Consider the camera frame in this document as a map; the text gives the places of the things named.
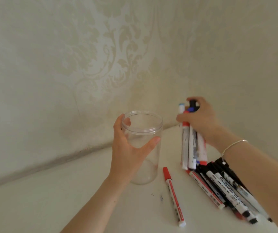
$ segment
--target silver bracelet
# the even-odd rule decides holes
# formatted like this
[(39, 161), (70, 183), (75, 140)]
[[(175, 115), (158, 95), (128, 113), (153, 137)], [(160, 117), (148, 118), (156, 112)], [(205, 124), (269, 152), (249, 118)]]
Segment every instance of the silver bracelet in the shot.
[(237, 144), (237, 143), (239, 143), (239, 142), (241, 142), (241, 141), (246, 141), (246, 142), (248, 142), (247, 140), (240, 140), (240, 141), (236, 141), (236, 142), (234, 142), (234, 143), (232, 143), (229, 147), (227, 147), (224, 151), (223, 151), (223, 153), (221, 154), (221, 157), (222, 157), (222, 163), (225, 165), (226, 164), (226, 162), (225, 162), (225, 160), (224, 160), (224, 158), (223, 158), (223, 155), (224, 155), (224, 153), (226, 152), (226, 150), (228, 150), (230, 147), (232, 147), (233, 145), (235, 145), (235, 144)]

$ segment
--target damask wallpaper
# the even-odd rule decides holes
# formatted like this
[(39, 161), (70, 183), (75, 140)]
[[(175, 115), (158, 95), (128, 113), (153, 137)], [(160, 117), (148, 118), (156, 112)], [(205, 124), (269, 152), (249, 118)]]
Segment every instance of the damask wallpaper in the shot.
[(189, 95), (278, 159), (278, 0), (0, 0), (0, 177)]

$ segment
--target bundle of markers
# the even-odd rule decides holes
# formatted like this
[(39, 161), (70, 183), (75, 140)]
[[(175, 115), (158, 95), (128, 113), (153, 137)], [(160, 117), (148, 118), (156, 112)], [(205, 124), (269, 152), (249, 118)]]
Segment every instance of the bundle of markers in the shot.
[[(184, 104), (179, 105), (180, 113), (192, 113), (198, 109), (195, 100), (189, 102), (187, 110)], [(236, 217), (247, 219), (251, 224), (257, 223), (258, 214), (272, 222), (234, 171), (223, 164), (222, 158), (207, 163), (206, 141), (187, 122), (182, 123), (181, 165), (219, 209), (229, 206)]]

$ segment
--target white table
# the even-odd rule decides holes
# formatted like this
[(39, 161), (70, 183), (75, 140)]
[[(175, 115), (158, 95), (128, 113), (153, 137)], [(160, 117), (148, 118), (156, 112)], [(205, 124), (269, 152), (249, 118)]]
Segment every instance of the white table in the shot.
[[(180, 134), (164, 131), (159, 171), (147, 185), (129, 184), (106, 232), (278, 233), (263, 217), (255, 225), (238, 220), (229, 208), (219, 210), (180, 168)], [(215, 160), (219, 154), (208, 149)], [(88, 201), (109, 172), (111, 149), (25, 177), (0, 187), (0, 232), (59, 232)], [(186, 226), (177, 226), (162, 167), (167, 166)]]

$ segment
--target person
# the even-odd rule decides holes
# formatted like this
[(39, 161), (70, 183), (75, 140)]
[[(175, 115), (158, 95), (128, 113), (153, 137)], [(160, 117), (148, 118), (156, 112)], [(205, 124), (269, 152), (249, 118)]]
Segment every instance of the person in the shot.
[[(220, 153), (236, 141), (242, 140), (220, 124), (213, 108), (203, 97), (191, 97), (187, 100), (196, 100), (200, 104), (199, 110), (195, 113), (178, 114), (176, 120), (189, 122)], [(61, 233), (103, 232), (119, 196), (145, 157), (160, 141), (160, 137), (154, 137), (140, 149), (134, 148), (127, 142), (121, 129), (122, 119), (123, 114), (114, 124), (112, 161), (108, 177)], [(278, 162), (245, 141), (228, 148), (224, 158), (278, 226)]]

